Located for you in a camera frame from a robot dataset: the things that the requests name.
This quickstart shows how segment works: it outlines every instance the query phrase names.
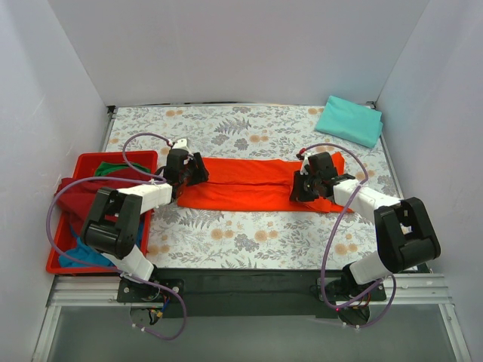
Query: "red tray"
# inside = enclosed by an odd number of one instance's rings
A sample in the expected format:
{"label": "red tray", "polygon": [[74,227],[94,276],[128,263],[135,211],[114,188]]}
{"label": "red tray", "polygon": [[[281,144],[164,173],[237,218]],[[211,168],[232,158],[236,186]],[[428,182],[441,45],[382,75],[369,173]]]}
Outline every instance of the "red tray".
{"label": "red tray", "polygon": [[[128,160],[130,162],[136,162],[144,167],[148,167],[152,173],[156,171],[158,163],[158,154],[156,151],[132,151],[126,152]],[[94,172],[99,167],[101,162],[109,162],[113,164],[122,164],[124,160],[122,158],[122,152],[101,152],[101,153],[84,153],[77,159],[77,165],[75,166],[74,174],[72,177],[75,179],[82,179],[84,177],[90,177],[94,175]],[[141,252],[146,255],[149,238],[149,224],[151,223],[152,210],[144,213],[144,229],[143,239],[141,240]],[[60,215],[59,224],[57,226],[57,232],[54,239],[55,244],[62,250],[67,251],[76,246],[75,238],[72,236],[69,227],[69,217],[66,213]],[[59,264],[59,254],[51,249],[51,253],[48,256],[47,266],[45,267],[47,272],[51,274],[98,274],[98,273],[111,273],[104,268],[62,268]]]}

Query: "floral tablecloth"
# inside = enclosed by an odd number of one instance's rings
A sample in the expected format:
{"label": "floral tablecloth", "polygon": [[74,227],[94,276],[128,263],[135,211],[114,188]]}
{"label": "floral tablecloth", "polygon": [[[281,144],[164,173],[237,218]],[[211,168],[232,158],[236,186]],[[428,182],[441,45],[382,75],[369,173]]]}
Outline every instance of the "floral tablecloth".
{"label": "floral tablecloth", "polygon": [[[368,185],[397,196],[394,179],[379,141],[373,149],[315,132],[323,108],[317,106],[184,106],[119,108],[107,146],[120,151],[126,139],[153,132],[172,140],[188,137],[204,157],[295,160],[303,146],[336,143],[354,151],[371,176]],[[155,149],[158,165],[169,148],[152,137],[135,139],[130,150]],[[335,152],[332,147],[317,151]],[[346,172],[363,173],[348,156]],[[337,213],[226,212],[193,210],[176,204],[153,215],[148,259],[165,268],[320,268]],[[376,250],[374,226],[347,214],[330,252],[327,267],[341,269]]]}

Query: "blue cloth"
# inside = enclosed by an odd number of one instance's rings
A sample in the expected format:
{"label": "blue cloth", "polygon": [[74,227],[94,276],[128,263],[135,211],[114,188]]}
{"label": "blue cloth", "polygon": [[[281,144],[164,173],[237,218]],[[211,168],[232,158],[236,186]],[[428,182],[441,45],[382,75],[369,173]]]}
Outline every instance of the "blue cloth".
{"label": "blue cloth", "polygon": [[[141,245],[141,240],[143,239],[143,229],[144,229],[144,221],[141,220],[139,223],[139,228],[137,230],[137,238],[136,238],[136,245],[140,247]],[[72,233],[72,236],[77,241],[77,247],[71,250],[67,250],[66,254],[71,256],[72,258],[76,258],[79,260],[83,260],[85,262],[90,262],[92,264],[96,264],[99,266],[111,266],[113,265],[109,259],[107,259],[104,255],[101,253],[98,253],[96,250],[94,250],[91,247],[88,247],[85,245],[82,241],[81,238],[75,234],[74,230],[72,227],[70,228],[70,232]],[[88,267],[88,265],[81,264],[80,262],[73,262],[71,259],[67,259],[63,255],[59,255],[59,264],[63,268],[84,268]]]}
{"label": "blue cloth", "polygon": [[383,130],[381,112],[330,96],[315,130],[373,148]]}

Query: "dark red cloth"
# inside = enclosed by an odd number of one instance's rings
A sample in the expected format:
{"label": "dark red cloth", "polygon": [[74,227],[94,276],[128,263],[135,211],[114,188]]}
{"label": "dark red cloth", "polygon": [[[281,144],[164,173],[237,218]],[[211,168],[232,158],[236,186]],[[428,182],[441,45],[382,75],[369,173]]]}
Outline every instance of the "dark red cloth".
{"label": "dark red cloth", "polygon": [[[132,168],[112,172],[109,174],[109,177],[118,177],[122,179],[141,179],[144,181],[149,180],[149,177],[141,175]],[[76,179],[71,177],[62,179],[59,187],[57,188],[57,192],[74,181],[76,181]],[[135,183],[128,183],[125,181],[86,181],[67,190],[62,196],[60,196],[59,200],[57,200],[57,205],[62,209],[62,211],[65,211],[69,214],[69,224],[72,226],[74,232],[77,235],[80,235],[84,221],[87,218],[91,205],[96,197],[97,190],[99,190],[101,187],[121,189],[135,185]]]}

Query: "folded orange garment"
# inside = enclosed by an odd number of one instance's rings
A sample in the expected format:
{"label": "folded orange garment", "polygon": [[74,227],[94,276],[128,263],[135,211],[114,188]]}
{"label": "folded orange garment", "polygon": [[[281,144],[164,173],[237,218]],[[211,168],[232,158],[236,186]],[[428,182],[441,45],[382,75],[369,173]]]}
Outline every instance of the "folded orange garment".
{"label": "folded orange garment", "polygon": [[[332,161],[341,175],[344,158],[337,152]],[[340,212],[343,208],[319,198],[312,202],[289,200],[294,172],[302,161],[256,161],[203,158],[210,173],[207,183],[186,187],[178,206],[225,211],[315,211]]]}

